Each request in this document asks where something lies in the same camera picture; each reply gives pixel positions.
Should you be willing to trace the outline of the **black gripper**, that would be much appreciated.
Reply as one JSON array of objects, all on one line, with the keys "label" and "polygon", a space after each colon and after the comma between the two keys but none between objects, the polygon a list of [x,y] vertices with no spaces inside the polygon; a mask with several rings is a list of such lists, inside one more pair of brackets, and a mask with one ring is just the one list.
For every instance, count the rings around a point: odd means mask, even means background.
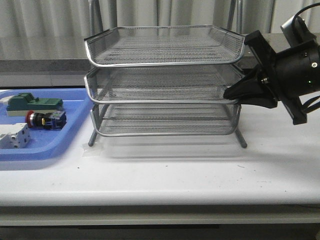
[{"label": "black gripper", "polygon": [[268,109],[276,108],[281,101],[294,125],[305,124],[307,114],[320,106],[316,97],[306,103],[300,100],[300,96],[320,90],[320,45],[309,31],[299,31],[287,41],[290,48],[275,52],[260,31],[247,35],[244,43],[258,64],[228,87],[223,97]]}]

